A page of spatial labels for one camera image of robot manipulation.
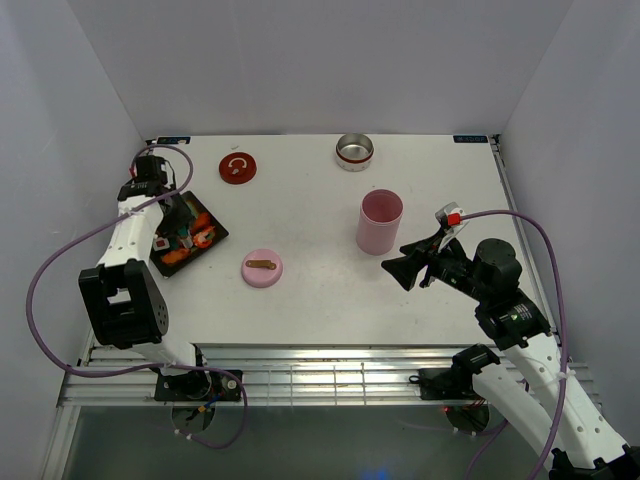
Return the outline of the metal tongs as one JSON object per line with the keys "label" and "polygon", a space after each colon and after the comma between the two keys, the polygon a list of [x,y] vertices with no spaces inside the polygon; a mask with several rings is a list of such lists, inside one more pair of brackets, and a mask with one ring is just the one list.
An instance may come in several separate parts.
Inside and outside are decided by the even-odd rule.
{"label": "metal tongs", "polygon": [[192,237],[188,230],[180,233],[180,242],[185,249],[191,249],[193,247]]}

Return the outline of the pink cylindrical container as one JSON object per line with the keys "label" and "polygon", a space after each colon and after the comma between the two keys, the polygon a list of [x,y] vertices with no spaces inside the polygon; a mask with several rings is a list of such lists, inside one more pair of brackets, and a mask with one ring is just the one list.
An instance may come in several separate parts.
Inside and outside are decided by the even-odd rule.
{"label": "pink cylindrical container", "polygon": [[403,202],[394,192],[377,189],[367,193],[360,204],[356,243],[366,254],[379,256],[394,246],[403,215]]}

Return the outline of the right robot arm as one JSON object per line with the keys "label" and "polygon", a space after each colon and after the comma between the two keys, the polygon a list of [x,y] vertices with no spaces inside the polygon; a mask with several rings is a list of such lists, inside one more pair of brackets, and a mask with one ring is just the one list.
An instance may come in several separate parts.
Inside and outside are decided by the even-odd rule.
{"label": "right robot arm", "polygon": [[477,344],[452,359],[433,389],[479,395],[498,409],[539,455],[552,479],[636,479],[639,450],[605,420],[562,362],[547,319],[520,289],[513,247],[486,239],[468,258],[442,233],[401,248],[382,268],[405,290],[439,280],[477,301],[475,317],[495,347]]}

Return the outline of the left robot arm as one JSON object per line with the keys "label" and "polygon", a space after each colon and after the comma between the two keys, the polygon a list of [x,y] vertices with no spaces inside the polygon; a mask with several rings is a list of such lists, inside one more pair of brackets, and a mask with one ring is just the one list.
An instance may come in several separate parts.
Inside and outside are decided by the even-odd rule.
{"label": "left robot arm", "polygon": [[[79,276],[95,337],[104,346],[143,355],[165,375],[178,375],[178,388],[201,399],[211,390],[212,376],[197,365],[196,346],[170,330],[167,304],[149,270],[158,229],[187,227],[193,214],[180,195],[133,196],[118,203],[118,214],[107,250]],[[180,365],[186,367],[180,371]]]}

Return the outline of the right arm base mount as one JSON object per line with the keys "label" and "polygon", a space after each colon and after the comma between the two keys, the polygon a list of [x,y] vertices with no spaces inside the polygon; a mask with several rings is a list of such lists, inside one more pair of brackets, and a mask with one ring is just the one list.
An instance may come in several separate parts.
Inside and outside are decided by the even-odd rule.
{"label": "right arm base mount", "polygon": [[482,399],[472,386],[472,374],[466,370],[421,368],[409,377],[409,383],[419,388],[422,400]]}

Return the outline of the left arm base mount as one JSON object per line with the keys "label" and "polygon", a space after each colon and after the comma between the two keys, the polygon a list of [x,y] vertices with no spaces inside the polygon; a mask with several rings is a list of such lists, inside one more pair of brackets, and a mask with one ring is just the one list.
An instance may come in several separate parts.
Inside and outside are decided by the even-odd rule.
{"label": "left arm base mount", "polygon": [[165,376],[159,369],[152,369],[157,375],[153,398],[166,402],[206,403],[218,395],[222,401],[236,402],[241,399],[239,380],[242,370],[231,370],[236,379],[216,372],[179,371],[177,375]]}

